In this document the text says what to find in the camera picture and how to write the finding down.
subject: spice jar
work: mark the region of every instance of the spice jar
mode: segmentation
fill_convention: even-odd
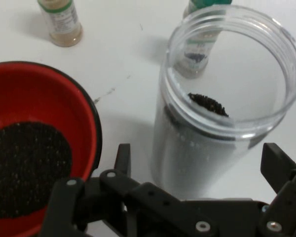
[[[77,44],[82,38],[73,0],[38,0],[51,41],[61,47]]]
[[[214,4],[231,4],[231,2],[232,0],[189,0],[183,17],[185,18],[199,9]],[[218,35],[219,32],[199,34],[187,41],[180,62],[177,65],[178,71],[187,78],[197,78],[208,63],[209,54]]]
[[[217,33],[199,78],[178,71],[187,41]],[[195,103],[195,94],[221,103],[229,117]],[[295,100],[296,42],[276,20],[234,5],[194,12],[174,30],[160,70],[154,182],[180,199],[203,197]]]

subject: chia seeds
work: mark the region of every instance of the chia seeds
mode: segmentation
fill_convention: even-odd
[[[40,122],[0,129],[0,218],[44,208],[56,180],[68,177],[72,152],[64,136]]]
[[[214,112],[221,116],[229,117],[229,115],[225,112],[225,108],[218,103],[216,100],[209,98],[204,95],[199,94],[188,94],[192,101],[194,101],[199,106],[206,108],[208,111]]]

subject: white table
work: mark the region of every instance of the white table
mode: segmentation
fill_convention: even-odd
[[[273,16],[296,38],[296,0],[234,0]],[[151,181],[151,152],[157,82],[167,40],[180,22],[185,0],[76,0],[84,38],[60,48],[48,40],[35,0],[0,0],[0,61],[25,60],[55,67],[76,79],[93,99],[103,128],[100,168],[112,168],[119,143],[131,143],[132,177]],[[296,103],[265,138],[296,161]],[[207,194],[270,202],[275,193],[259,172],[263,142],[252,149]],[[136,167],[146,166],[145,170]],[[102,223],[91,235],[110,237]]]

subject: screw head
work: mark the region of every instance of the screw head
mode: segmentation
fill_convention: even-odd
[[[69,186],[75,185],[76,183],[77,183],[77,181],[74,179],[67,181],[67,185],[69,185]]]
[[[267,224],[266,224],[266,227],[270,230],[270,231],[273,231],[273,232],[281,232],[283,227],[280,223],[277,223],[275,221],[269,221]]]
[[[115,176],[116,176],[116,174],[114,172],[107,173],[107,177],[109,177],[109,178],[113,178]]]
[[[266,212],[266,210],[268,209],[269,205],[265,205],[262,207],[262,212]]]
[[[211,225],[205,221],[199,221],[195,225],[196,230],[199,232],[208,232],[211,230]]]

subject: spice jar label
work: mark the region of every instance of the spice jar label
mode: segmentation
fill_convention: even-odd
[[[79,24],[74,1],[59,9],[48,9],[40,4],[41,11],[51,34],[66,34],[73,31]]]

